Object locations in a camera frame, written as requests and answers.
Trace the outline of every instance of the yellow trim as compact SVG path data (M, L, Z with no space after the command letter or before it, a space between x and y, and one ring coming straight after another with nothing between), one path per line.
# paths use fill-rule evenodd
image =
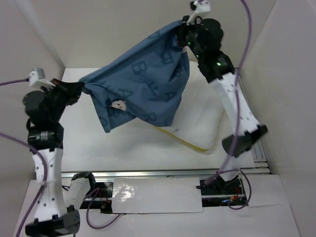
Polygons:
M195 145L193 145L193 144L191 144L191 143L189 143L189 142L187 142L187 141L185 141L185 140L183 140L183 139L181 139L181 138L175 136L175 135L172 134L171 132L168 132L168 131L166 131L166 130L163 130L163 129L160 128L160 127L156 127L156 126L155 126L155 128L157 128L157 129L160 130L161 132L164 132L164 133L166 133L166 134L169 134L170 136L172 136L172 137L174 137L174 138L180 140L181 142L183 142L184 144L186 144L188 147L193 148L194 150L197 150L197 151L199 151L199 152L207 152L207 151L209 150L209 149L204 149L204 148L201 148L201 147L197 147L197 146L195 146Z

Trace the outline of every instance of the blue towel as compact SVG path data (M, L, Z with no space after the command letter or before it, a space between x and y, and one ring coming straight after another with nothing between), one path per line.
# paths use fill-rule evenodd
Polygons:
M136 117L159 127L172 125L190 73L188 55L177 45L175 28L180 24L161 28L80 79L105 132Z

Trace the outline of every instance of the yellow edge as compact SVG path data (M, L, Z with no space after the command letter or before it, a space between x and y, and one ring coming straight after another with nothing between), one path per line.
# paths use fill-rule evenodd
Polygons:
M201 148L201 147L197 147L197 146L195 146L195 145L193 145L193 144L191 144L191 143L189 143L189 142L187 142L187 141L185 141L185 140L182 140L181 138L175 136L175 135L172 134L171 132L168 132L168 131L166 131L166 130L163 130L163 129L160 128L160 127L156 127L156 126L155 126L155 128L157 128L157 129L160 130L161 132L164 132L164 133L166 133L166 134L169 134L170 136L172 136L172 137L174 137L174 138L180 140L181 142L183 142L184 144L186 144L188 147L193 148L194 150L197 150L197 151L199 151L199 152L207 152L207 151L209 150L209 149L204 149L204 148Z

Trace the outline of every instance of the white wall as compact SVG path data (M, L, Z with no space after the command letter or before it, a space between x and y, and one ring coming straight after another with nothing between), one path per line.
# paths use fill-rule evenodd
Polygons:
M60 68L29 27L14 0L0 1L0 82L28 77L43 67L47 78L60 78ZM0 131L27 140L27 116L22 104L27 83L0 87ZM28 149L0 138L0 230L12 236L34 166Z
M278 0L244 68L264 148L302 237L316 232L316 0Z
M97 68L111 63L157 29L190 14L190 0L31 0L66 67ZM276 0L248 0L254 38ZM209 17L225 32L223 50L237 64L247 36L240 0L211 0Z

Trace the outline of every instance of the glossy white plastic sheet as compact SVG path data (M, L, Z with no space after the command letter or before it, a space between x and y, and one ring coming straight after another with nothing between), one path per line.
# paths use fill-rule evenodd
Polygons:
M114 179L113 213L202 212L199 178Z

